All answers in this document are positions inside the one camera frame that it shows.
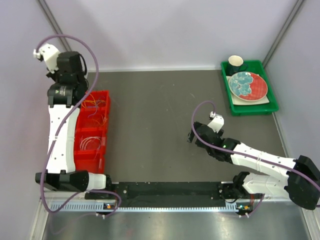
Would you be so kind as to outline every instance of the mug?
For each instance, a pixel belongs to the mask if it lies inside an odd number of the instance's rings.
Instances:
[[[244,63],[242,57],[237,55],[232,55],[228,58],[228,65],[226,66],[226,75],[232,76],[238,72],[243,72],[248,68],[248,65]]]

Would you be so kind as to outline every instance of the metallic surface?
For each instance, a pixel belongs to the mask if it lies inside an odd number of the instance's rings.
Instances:
[[[53,31],[55,34],[63,34],[59,24],[57,23],[54,15],[52,14],[46,0],[36,0],[37,3],[39,4],[44,16],[48,20],[49,24],[51,25]],[[63,46],[65,51],[72,51],[67,39],[64,37],[59,37],[59,41],[61,45]]]
[[[300,10],[303,7],[303,4],[305,3],[305,0],[297,0],[295,5],[293,6],[288,18],[286,19],[285,23],[283,24],[280,32],[278,33],[278,35],[276,36],[269,52],[266,54],[262,65],[265,68],[270,59],[272,58],[272,56],[274,55],[275,51],[277,50],[279,44],[281,43],[281,40],[283,39],[283,37],[286,35],[286,32],[288,31],[289,27],[291,26],[291,24],[293,23],[294,19],[297,17],[297,15],[299,14]]]
[[[309,240],[302,211],[292,203],[265,202],[250,218],[235,213],[162,212],[117,213],[102,220],[81,212],[61,212],[52,221],[54,231],[66,224],[59,235],[46,227],[43,240]]]
[[[272,115],[231,116],[220,71],[102,72],[95,89],[110,91],[105,172],[114,182],[232,181],[249,171],[187,142],[191,115],[205,100],[223,116],[225,138],[284,156]],[[211,111],[203,106],[196,121],[209,123]]]

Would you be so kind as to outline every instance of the purple hose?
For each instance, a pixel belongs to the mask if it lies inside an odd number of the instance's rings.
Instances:
[[[112,192],[112,191],[106,191],[106,190],[91,190],[90,191],[91,193],[104,193],[104,194],[111,194],[111,195],[114,195],[116,196],[118,199],[119,199],[119,203],[116,204],[116,207],[114,208],[114,210],[112,212],[110,212],[108,215],[106,215],[105,217],[106,218],[109,218],[110,216],[112,216],[113,214],[115,214],[115,212],[117,211],[117,209],[120,207],[121,203],[122,203],[122,199],[121,197],[115,193],[115,192]],[[86,216],[93,216],[93,215],[96,215],[95,212],[87,212],[85,214],[82,214],[78,217],[76,217],[75,219],[73,219],[71,222],[67,223],[63,228],[61,228],[59,231],[54,231],[54,226],[53,226],[53,220],[51,219],[50,221],[50,231],[53,235],[58,235],[60,234],[62,231],[64,231],[66,228],[68,228],[71,224],[74,224],[76,221],[78,221],[79,219],[83,218],[83,217],[86,217]]]
[[[204,145],[210,147],[210,148],[213,148],[213,149],[216,149],[216,150],[219,150],[219,151],[222,151],[222,152],[225,152],[225,153],[229,153],[229,154],[238,154],[238,155],[242,155],[242,156],[245,156],[245,157],[248,157],[248,158],[252,158],[252,159],[255,159],[255,160],[258,160],[258,158],[256,156],[252,156],[250,154],[246,154],[246,153],[243,153],[243,152],[238,152],[238,151],[232,151],[232,150],[229,150],[229,149],[225,149],[225,148],[222,148],[222,147],[218,147],[218,146],[215,146],[215,145],[212,145],[210,143],[207,143],[206,141],[204,141],[196,132],[196,129],[195,129],[195,126],[194,126],[194,121],[195,121],[195,115],[198,111],[198,109],[203,105],[203,104],[211,104],[213,106],[213,113],[216,113],[216,106],[215,104],[212,102],[212,101],[204,101],[202,103],[200,103],[196,108],[195,110],[193,111],[193,114],[192,114],[192,118],[191,118],[191,128],[192,128],[192,131],[194,132],[194,135],[197,137],[197,139],[203,143]],[[266,164],[270,164],[270,165],[273,165],[273,166],[277,166],[279,168],[283,168],[283,169],[286,169],[286,170],[289,170],[301,177],[303,177],[305,180],[307,180],[309,183],[311,183],[319,192],[320,192],[320,186],[318,186],[318,184],[313,181],[310,177],[308,177],[307,175],[303,174],[302,172],[299,172],[295,169],[292,169],[290,167],[287,167],[287,166],[284,166],[284,165],[281,165],[279,163],[276,163],[276,162],[272,162],[272,161],[268,161],[268,160],[264,160],[264,159],[261,159],[261,162],[263,163],[266,163]],[[255,209],[250,213],[250,215],[255,212],[255,210],[257,209],[257,207],[260,206],[262,200],[263,200],[264,196],[261,198],[260,202],[257,204],[257,206],[255,207]]]
[[[77,37],[74,37],[74,36],[70,36],[70,35],[66,35],[66,34],[55,34],[55,35],[51,35],[51,36],[48,36],[46,37],[45,39],[43,39],[42,41],[40,41],[40,43],[36,46],[36,49],[35,51],[38,52],[39,51],[39,48],[45,43],[47,42],[48,40],[50,39],[54,39],[54,38],[68,38],[68,39],[72,39],[72,40],[75,40],[79,43],[81,43],[91,54],[92,58],[93,58],[93,61],[94,61],[94,64],[95,64],[95,77],[94,77],[94,80],[93,80],[93,84],[91,86],[91,88],[87,91],[87,93],[83,96],[83,98],[81,98],[81,100],[79,102],[77,102],[77,104],[68,112],[68,114],[62,119],[59,127],[57,128],[56,132],[55,132],[55,136],[57,137],[60,133],[60,130],[62,128],[62,126],[65,124],[65,121],[68,119],[68,117],[81,105],[81,103],[89,96],[89,94],[92,92],[93,88],[95,87],[96,83],[97,83],[97,80],[98,80],[98,77],[99,77],[99,65],[98,65],[98,60],[95,56],[95,54],[93,53],[93,51],[90,49],[90,47],[82,40],[80,40],[79,38]],[[57,210],[55,211],[52,211],[50,210],[50,208],[48,207],[48,204],[46,202],[46,197],[45,197],[45,191],[44,191],[44,181],[45,181],[45,172],[46,172],[46,169],[47,169],[47,165],[48,165],[48,162],[50,160],[50,156],[51,156],[51,153],[55,147],[55,144],[56,144],[56,140],[53,140],[52,143],[51,143],[51,146],[49,148],[49,151],[48,151],[48,154],[47,154],[47,157],[46,157],[46,161],[43,165],[43,169],[42,169],[42,173],[41,173],[41,178],[40,178],[40,195],[41,195],[41,201],[42,201],[42,204],[45,208],[45,210],[47,210],[50,214],[54,214],[54,213],[57,213],[59,212],[73,197],[75,197],[76,195],[78,195],[80,192],[76,192],[74,193],[73,195],[71,195],[62,205],[61,207],[59,207]]]

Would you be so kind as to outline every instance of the purple cable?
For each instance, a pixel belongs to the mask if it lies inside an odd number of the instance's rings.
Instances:
[[[122,199],[121,197],[115,193],[115,192],[112,192],[112,191],[106,191],[106,190],[91,190],[90,193],[102,193],[102,194],[111,194],[111,195],[114,195],[116,196],[118,199],[119,199],[119,203],[116,204],[116,207],[113,209],[112,212],[110,212],[108,215],[106,215],[105,217],[106,218],[109,218],[110,216],[112,216],[113,214],[115,214],[115,212],[117,211],[117,209],[120,207],[121,203],[122,203]],[[75,219],[73,219],[71,222],[67,223],[63,228],[61,228],[59,231],[54,231],[54,226],[53,226],[53,220],[51,219],[50,221],[50,231],[53,235],[58,235],[60,234],[62,231],[64,231],[66,228],[68,228],[71,224],[74,224],[76,221],[78,221],[79,219],[83,218],[83,217],[86,217],[86,216],[93,216],[93,215],[96,215],[96,213],[94,212],[87,212],[85,214],[82,214],[78,217],[76,217]]]
[[[55,35],[50,35],[48,37],[46,37],[45,39],[43,39],[42,41],[39,42],[39,44],[36,46],[35,51],[38,53],[39,52],[39,48],[48,40],[50,39],[54,39],[54,38],[67,38],[67,39],[72,39],[75,40],[79,43],[81,43],[91,54],[94,64],[95,64],[95,77],[92,83],[91,88],[87,91],[87,93],[83,96],[83,98],[81,98],[81,100],[79,102],[76,103],[76,105],[68,112],[67,115],[65,115],[65,117],[62,119],[59,127],[57,128],[56,132],[55,132],[55,136],[57,137],[60,133],[60,130],[62,128],[62,126],[65,124],[65,121],[68,119],[68,117],[81,105],[81,103],[89,96],[89,94],[92,92],[93,88],[95,87],[97,81],[98,81],[98,77],[99,77],[99,65],[98,65],[98,60],[95,56],[95,54],[93,53],[93,51],[90,49],[90,47],[82,40],[80,40],[77,37],[71,36],[71,35],[66,35],[66,34],[55,34]],[[43,165],[43,169],[42,169],[42,173],[41,173],[41,178],[40,178],[40,195],[41,195],[41,201],[42,204],[45,208],[45,210],[47,210],[50,214],[54,214],[59,212],[73,197],[75,197],[76,195],[78,195],[80,192],[76,192],[73,195],[71,195],[57,210],[52,211],[50,210],[50,208],[48,207],[48,204],[46,202],[46,197],[45,197],[45,191],[44,191],[44,181],[45,181],[45,172],[47,169],[47,165],[48,162],[50,160],[50,156],[51,153],[55,147],[56,144],[56,140],[53,140],[51,143],[51,146],[49,148],[47,157],[46,157],[46,161]]]
[[[256,156],[252,156],[250,154],[247,154],[247,153],[243,153],[243,152],[238,152],[238,151],[232,151],[232,150],[229,150],[229,149],[225,149],[225,148],[222,148],[222,147],[218,147],[218,146],[215,146],[215,145],[212,145],[210,143],[207,143],[206,141],[204,141],[196,132],[196,129],[195,129],[195,126],[194,126],[194,121],[195,121],[195,115],[198,111],[198,109],[203,105],[203,104],[211,104],[213,106],[213,113],[215,114],[216,113],[216,106],[215,104],[212,102],[212,101],[204,101],[202,103],[200,103],[196,108],[195,110],[193,111],[193,114],[192,114],[192,117],[191,117],[191,128],[192,128],[192,131],[194,133],[194,135],[196,136],[196,138],[201,142],[203,143],[204,145],[210,147],[210,148],[213,148],[213,149],[216,149],[216,150],[219,150],[219,151],[222,151],[222,152],[225,152],[225,153],[229,153],[229,154],[238,154],[238,155],[242,155],[242,156],[245,156],[245,157],[248,157],[248,158],[252,158],[252,159],[255,159],[255,160],[258,160],[258,158]],[[313,181],[310,177],[308,177],[307,175],[303,174],[302,172],[299,172],[295,169],[292,169],[288,166],[284,166],[284,165],[281,165],[279,163],[276,163],[276,162],[272,162],[272,161],[268,161],[268,160],[264,160],[264,159],[261,159],[261,162],[263,163],[266,163],[266,164],[270,164],[270,165],[273,165],[273,166],[277,166],[279,168],[283,168],[283,169],[286,169],[286,170],[289,170],[301,177],[303,177],[305,180],[307,180],[309,183],[311,183],[319,192],[320,192],[320,186],[318,186],[318,184]],[[249,216],[255,212],[255,210],[260,206],[261,202],[263,201],[263,198],[264,196],[262,196],[262,198],[260,199],[260,202],[257,204],[257,206],[255,207],[255,209],[250,213],[248,214]]]

